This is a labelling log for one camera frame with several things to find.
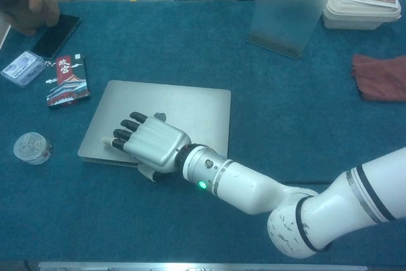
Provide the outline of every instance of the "laptop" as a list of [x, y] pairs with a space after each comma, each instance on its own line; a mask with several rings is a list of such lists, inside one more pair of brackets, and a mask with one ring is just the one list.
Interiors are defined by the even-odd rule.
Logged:
[[225, 89], [110, 81], [77, 154], [89, 162], [136, 166], [134, 157], [103, 144], [102, 138], [125, 129], [120, 122], [137, 111], [183, 130], [192, 143], [208, 145], [226, 157], [230, 105], [231, 92]]

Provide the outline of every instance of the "table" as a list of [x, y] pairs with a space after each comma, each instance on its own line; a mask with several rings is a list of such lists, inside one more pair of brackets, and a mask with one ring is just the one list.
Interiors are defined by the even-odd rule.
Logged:
[[[77, 157], [111, 79], [223, 88], [232, 92], [229, 158], [279, 181], [333, 180], [406, 145], [405, 105], [363, 101], [350, 76], [354, 53], [405, 54], [406, 19], [365, 32], [329, 30], [320, 21], [302, 58], [293, 60], [246, 42], [253, 2], [79, 2], [61, 9], [82, 18], [60, 54], [85, 54], [92, 97], [50, 110], [43, 76], [25, 89], [0, 79], [0, 259], [406, 264], [404, 220], [293, 260], [269, 240], [268, 214], [245, 215], [176, 175], [151, 183], [135, 169]], [[38, 38], [11, 32], [0, 66]], [[13, 155], [15, 140], [28, 131], [55, 146], [38, 167]]]

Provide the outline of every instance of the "small round container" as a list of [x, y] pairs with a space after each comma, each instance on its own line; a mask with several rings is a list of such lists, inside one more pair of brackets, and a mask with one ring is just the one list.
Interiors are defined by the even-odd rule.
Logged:
[[14, 144], [17, 158], [29, 164], [40, 165], [52, 156], [52, 145], [39, 133], [26, 133]]

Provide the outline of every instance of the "robot finger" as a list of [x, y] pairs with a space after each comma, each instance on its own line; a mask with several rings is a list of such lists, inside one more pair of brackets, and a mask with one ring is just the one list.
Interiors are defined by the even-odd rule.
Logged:
[[132, 112], [132, 113], [130, 113], [129, 117], [140, 123], [144, 123], [145, 120], [147, 119], [146, 115], [141, 114], [139, 112]]
[[126, 143], [125, 141], [118, 139], [118, 138], [109, 138], [104, 136], [103, 138], [101, 138], [101, 141], [105, 144], [105, 145], [110, 145], [113, 146], [119, 150], [124, 151], [124, 144]]
[[140, 126], [138, 123], [135, 123], [135, 122], [130, 121], [130, 120], [122, 120], [120, 125], [125, 127], [125, 128], [128, 128], [132, 132], [136, 131], [137, 128]]
[[123, 129], [115, 129], [113, 132], [114, 138], [118, 138], [124, 142], [128, 141], [132, 133]]

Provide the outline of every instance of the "smartphone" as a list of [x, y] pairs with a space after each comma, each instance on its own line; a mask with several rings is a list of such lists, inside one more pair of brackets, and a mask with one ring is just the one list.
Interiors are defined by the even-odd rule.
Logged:
[[45, 31], [31, 52], [48, 60], [54, 58], [80, 22], [79, 17], [61, 14], [58, 24]]

